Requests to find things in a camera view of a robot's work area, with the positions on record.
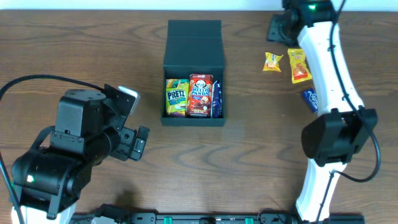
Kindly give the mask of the blue Dairy Milk chocolate bar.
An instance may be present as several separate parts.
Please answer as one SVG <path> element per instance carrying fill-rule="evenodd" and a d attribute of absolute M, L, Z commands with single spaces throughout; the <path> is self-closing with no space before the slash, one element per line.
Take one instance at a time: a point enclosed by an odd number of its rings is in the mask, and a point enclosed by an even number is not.
<path fill-rule="evenodd" d="M 222 96 L 221 96 L 221 84 L 219 81 L 215 81 L 213 84 L 213 97 L 211 105 L 211 117 L 220 118 L 222 111 Z"/>

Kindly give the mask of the red Hello Panda box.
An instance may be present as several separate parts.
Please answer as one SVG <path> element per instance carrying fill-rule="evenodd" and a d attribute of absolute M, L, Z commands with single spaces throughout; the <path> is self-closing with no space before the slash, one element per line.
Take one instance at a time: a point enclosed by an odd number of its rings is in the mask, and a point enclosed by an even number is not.
<path fill-rule="evenodd" d="M 191 74 L 187 98 L 187 116 L 189 118 L 209 118 L 213 91 L 213 76 Z"/>

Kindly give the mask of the black gift box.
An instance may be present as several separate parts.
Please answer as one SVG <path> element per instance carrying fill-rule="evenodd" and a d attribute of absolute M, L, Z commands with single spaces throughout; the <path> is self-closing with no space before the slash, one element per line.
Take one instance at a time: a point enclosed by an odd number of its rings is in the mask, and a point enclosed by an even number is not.
<path fill-rule="evenodd" d="M 224 48 L 220 20 L 169 20 L 163 80 L 213 75 L 224 87 Z"/>

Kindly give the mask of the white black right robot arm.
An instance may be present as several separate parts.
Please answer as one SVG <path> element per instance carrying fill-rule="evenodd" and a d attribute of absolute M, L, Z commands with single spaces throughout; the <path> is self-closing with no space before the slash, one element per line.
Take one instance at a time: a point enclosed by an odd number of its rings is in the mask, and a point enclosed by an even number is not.
<path fill-rule="evenodd" d="M 294 210 L 272 215 L 281 223 L 364 223 L 361 215 L 329 212 L 340 177 L 368 182 L 381 166 L 381 150 L 373 131 L 376 110 L 365 108 L 343 55 L 338 25 L 341 9 L 335 9 L 331 1 L 308 0 L 283 0 L 282 7 L 283 14 L 272 16 L 267 39 L 303 50 L 312 73 L 318 111 L 317 118 L 301 133 L 308 164 Z M 346 174 L 346 166 L 368 139 L 376 152 L 373 171 L 361 179 Z"/>

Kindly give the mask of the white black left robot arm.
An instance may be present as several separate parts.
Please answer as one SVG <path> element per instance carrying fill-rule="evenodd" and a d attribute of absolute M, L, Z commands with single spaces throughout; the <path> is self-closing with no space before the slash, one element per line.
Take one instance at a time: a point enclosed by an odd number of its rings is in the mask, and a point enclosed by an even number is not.
<path fill-rule="evenodd" d="M 92 169 L 107 157 L 138 161 L 149 129 L 125 127 L 139 102 L 124 86 L 68 90 L 58 103 L 56 123 L 43 129 L 12 166 L 19 205 L 14 223 L 68 223 Z"/>

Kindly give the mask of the long yellow orange snack packet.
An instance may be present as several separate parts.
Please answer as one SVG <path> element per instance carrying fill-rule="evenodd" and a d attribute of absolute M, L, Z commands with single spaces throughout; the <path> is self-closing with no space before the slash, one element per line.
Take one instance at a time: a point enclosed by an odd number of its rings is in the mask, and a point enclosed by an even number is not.
<path fill-rule="evenodd" d="M 300 83 L 312 79 L 307 64 L 305 52 L 302 49 L 288 49 L 290 68 L 292 71 L 292 83 Z"/>

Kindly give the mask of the green Pretz snack box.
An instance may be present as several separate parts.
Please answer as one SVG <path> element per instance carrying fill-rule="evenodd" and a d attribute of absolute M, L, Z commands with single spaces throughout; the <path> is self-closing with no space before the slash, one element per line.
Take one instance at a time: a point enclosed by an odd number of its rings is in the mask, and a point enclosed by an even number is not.
<path fill-rule="evenodd" d="M 167 116 L 178 118 L 186 117 L 188 89 L 188 79 L 166 79 L 165 110 Z"/>

